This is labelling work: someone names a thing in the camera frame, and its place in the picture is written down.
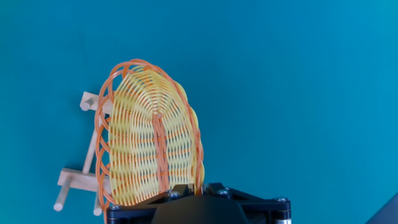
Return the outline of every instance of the metal screw head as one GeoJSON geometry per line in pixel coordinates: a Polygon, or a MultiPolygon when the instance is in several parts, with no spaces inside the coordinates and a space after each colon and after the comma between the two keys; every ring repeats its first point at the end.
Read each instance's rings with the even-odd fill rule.
{"type": "Polygon", "coordinates": [[[169,192],[167,195],[171,198],[175,198],[180,196],[180,192],[169,192]]]}
{"type": "Polygon", "coordinates": [[[276,197],[276,198],[274,198],[274,200],[277,202],[286,202],[289,199],[287,197],[276,197]]]}
{"type": "Polygon", "coordinates": [[[217,191],[217,194],[219,195],[228,195],[229,191],[227,189],[221,189],[217,191]]]}
{"type": "Polygon", "coordinates": [[[121,205],[111,205],[111,206],[109,206],[109,209],[111,209],[111,210],[119,210],[121,208],[122,208],[121,205]]]}

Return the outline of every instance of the wooden stand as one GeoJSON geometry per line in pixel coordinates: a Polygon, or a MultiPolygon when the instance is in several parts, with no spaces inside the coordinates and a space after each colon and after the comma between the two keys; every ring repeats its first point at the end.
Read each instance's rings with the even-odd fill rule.
{"type": "MultiPolygon", "coordinates": [[[[80,108],[83,111],[97,110],[98,108],[98,95],[84,92],[81,98],[80,108]]],[[[108,101],[103,106],[103,111],[106,114],[110,114],[112,110],[112,102],[108,101]]],[[[91,137],[90,145],[88,147],[86,160],[83,166],[83,170],[73,170],[68,168],[63,168],[58,179],[58,185],[62,186],[61,191],[58,195],[57,201],[54,205],[55,211],[61,211],[65,200],[67,199],[69,188],[88,190],[96,192],[95,202],[94,202],[94,215],[98,216],[102,214],[102,209],[100,207],[99,195],[98,195],[98,183],[95,174],[90,173],[91,162],[93,161],[95,153],[95,143],[97,140],[97,132],[94,130],[91,137]]],[[[109,178],[106,177],[104,180],[105,190],[110,193],[111,186],[109,183],[109,178]]]]}

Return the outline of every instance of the woven basket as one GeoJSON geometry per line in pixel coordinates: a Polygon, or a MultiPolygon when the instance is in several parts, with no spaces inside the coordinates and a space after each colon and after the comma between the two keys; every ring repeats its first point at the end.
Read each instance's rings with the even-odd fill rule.
{"type": "Polygon", "coordinates": [[[99,93],[95,129],[96,177],[98,193],[104,196],[99,197],[103,210],[110,203],[134,205],[175,184],[193,183],[200,194],[205,171],[197,116],[184,89],[161,68],[143,60],[114,67],[99,93]],[[119,75],[123,80],[113,91],[113,80],[119,75]],[[102,107],[108,100],[113,109],[105,118],[102,107]],[[105,130],[108,142],[103,139],[105,130]],[[105,152],[109,154],[106,165],[105,152]],[[110,194],[103,187],[106,175],[110,194]]]}

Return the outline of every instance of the turquoise background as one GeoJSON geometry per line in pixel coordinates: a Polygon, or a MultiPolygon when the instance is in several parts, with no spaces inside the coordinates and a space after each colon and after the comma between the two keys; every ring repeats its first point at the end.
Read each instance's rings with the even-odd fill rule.
{"type": "Polygon", "coordinates": [[[398,192],[398,1],[0,2],[0,216],[102,223],[71,189],[118,63],[142,58],[188,94],[205,182],[292,200],[294,224],[364,223],[398,192]]]}

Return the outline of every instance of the black mount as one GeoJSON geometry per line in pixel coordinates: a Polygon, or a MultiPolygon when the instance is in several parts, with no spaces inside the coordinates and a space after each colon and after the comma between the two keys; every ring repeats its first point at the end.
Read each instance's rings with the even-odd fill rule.
{"type": "Polygon", "coordinates": [[[107,224],[138,223],[291,223],[290,200],[264,200],[221,183],[209,184],[194,196],[193,185],[176,185],[134,206],[110,206],[107,224]]]}

